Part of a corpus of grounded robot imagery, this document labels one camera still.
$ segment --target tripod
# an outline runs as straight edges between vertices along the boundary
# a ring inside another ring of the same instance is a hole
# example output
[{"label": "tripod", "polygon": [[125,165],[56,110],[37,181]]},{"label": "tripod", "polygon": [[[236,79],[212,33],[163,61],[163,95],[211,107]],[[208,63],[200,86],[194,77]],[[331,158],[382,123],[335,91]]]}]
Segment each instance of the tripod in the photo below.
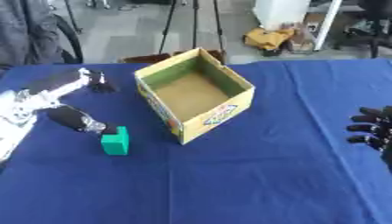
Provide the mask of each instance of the tripod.
[{"label": "tripod", "polygon": [[[164,50],[167,34],[168,34],[170,27],[171,27],[171,24],[172,24],[172,18],[173,18],[173,14],[174,14],[174,11],[176,8],[176,4],[177,4],[177,0],[172,0],[170,12],[169,12],[169,17],[167,18],[166,26],[163,31],[164,36],[162,38],[161,46],[159,48],[159,54],[161,54],[162,51]],[[197,32],[198,32],[198,25],[199,25],[199,20],[198,20],[199,19],[199,8],[200,8],[199,0],[193,0],[193,38],[192,38],[192,48],[193,49],[197,47],[197,39],[198,39]],[[220,44],[220,53],[222,54],[221,62],[223,63],[223,58],[226,53],[225,53],[224,46],[223,46],[223,39],[222,39],[223,31],[221,28],[221,18],[219,15],[219,6],[218,6],[217,0],[213,0],[213,9],[215,12],[217,34],[218,34],[218,39],[219,39],[219,44]]]}]

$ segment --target printed logo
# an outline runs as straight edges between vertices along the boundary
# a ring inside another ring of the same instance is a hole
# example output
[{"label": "printed logo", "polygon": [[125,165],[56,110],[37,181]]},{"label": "printed logo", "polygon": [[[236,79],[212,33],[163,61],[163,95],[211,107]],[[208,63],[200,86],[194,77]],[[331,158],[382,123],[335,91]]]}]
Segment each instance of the printed logo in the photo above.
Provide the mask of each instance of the printed logo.
[{"label": "printed logo", "polygon": [[238,106],[236,105],[227,105],[221,107],[215,115],[212,117],[208,118],[205,122],[204,125],[211,125],[211,124],[219,124],[226,120],[226,118],[230,117],[230,115],[233,113],[233,111],[237,108]]}]

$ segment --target white cabinet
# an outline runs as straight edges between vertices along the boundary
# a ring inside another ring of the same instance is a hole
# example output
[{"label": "white cabinet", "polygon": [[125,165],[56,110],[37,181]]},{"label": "white cabinet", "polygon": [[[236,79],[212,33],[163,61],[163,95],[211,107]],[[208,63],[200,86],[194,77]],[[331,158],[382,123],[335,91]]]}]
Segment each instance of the white cabinet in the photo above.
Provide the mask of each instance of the white cabinet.
[{"label": "white cabinet", "polygon": [[262,27],[279,29],[283,23],[302,23],[311,0],[256,0],[255,13]]}]

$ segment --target open box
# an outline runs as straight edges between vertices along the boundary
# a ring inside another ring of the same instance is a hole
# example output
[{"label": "open box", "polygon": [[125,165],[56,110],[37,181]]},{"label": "open box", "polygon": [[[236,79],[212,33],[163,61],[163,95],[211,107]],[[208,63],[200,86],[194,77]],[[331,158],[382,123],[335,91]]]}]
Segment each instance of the open box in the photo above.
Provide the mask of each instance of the open box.
[{"label": "open box", "polygon": [[182,144],[249,108],[255,87],[198,48],[135,72],[140,94]]}]

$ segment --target table leg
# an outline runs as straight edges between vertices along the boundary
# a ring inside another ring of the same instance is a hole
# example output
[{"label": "table leg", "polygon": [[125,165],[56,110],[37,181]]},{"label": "table leg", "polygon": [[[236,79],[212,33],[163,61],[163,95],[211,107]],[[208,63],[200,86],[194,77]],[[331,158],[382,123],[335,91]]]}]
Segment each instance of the table leg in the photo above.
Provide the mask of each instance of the table leg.
[{"label": "table leg", "polygon": [[316,43],[314,46],[314,51],[321,50],[324,42],[326,41],[326,35],[331,29],[331,25],[333,24],[333,20],[336,17],[336,14],[339,12],[339,8],[342,4],[343,0],[332,0],[331,6],[329,7],[328,12],[326,13],[323,24],[321,25],[320,32],[316,38]]}]

